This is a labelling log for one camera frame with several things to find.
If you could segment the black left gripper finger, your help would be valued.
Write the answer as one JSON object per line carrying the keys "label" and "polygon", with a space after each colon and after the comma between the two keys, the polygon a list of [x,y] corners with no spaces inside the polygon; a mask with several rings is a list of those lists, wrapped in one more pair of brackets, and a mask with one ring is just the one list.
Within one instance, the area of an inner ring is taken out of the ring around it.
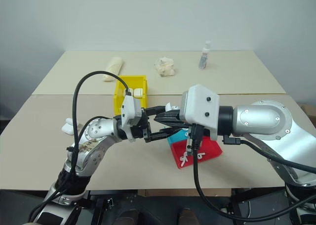
{"label": "black left gripper finger", "polygon": [[174,135],[175,133],[177,133],[176,128],[161,129],[158,132],[151,134],[151,140],[160,140],[160,139],[168,138]]}
{"label": "black left gripper finger", "polygon": [[145,109],[147,117],[165,112],[165,106],[154,106]]}

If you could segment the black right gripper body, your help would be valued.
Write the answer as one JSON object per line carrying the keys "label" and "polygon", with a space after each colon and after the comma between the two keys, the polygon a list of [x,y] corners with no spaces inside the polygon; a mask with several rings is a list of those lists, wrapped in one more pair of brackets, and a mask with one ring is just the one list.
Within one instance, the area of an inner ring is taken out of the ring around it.
{"label": "black right gripper body", "polygon": [[186,153],[188,156],[191,156],[193,154],[192,151],[192,139],[191,139],[191,127],[188,127],[185,131],[185,135],[187,137],[186,141]]}

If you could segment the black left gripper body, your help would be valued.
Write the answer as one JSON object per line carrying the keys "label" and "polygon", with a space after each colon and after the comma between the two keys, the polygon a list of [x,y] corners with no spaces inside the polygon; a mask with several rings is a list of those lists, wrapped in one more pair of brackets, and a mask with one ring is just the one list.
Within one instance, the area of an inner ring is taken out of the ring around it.
{"label": "black left gripper body", "polygon": [[135,126],[132,126],[131,133],[134,138],[143,138],[145,142],[152,141],[152,131],[149,122],[149,116],[151,115],[150,108],[142,108],[142,115]]}

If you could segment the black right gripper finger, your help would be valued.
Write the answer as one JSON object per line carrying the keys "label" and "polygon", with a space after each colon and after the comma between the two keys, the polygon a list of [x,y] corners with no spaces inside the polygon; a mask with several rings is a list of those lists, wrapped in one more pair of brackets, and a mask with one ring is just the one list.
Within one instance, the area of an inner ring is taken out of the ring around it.
{"label": "black right gripper finger", "polygon": [[180,122],[180,110],[169,110],[162,113],[159,113],[155,116],[154,121],[159,123],[166,123],[166,122]]}
{"label": "black right gripper finger", "polygon": [[162,121],[160,122],[163,125],[172,127],[172,128],[184,128],[184,129],[188,129],[189,128],[189,124],[187,124],[186,122],[183,121]]}

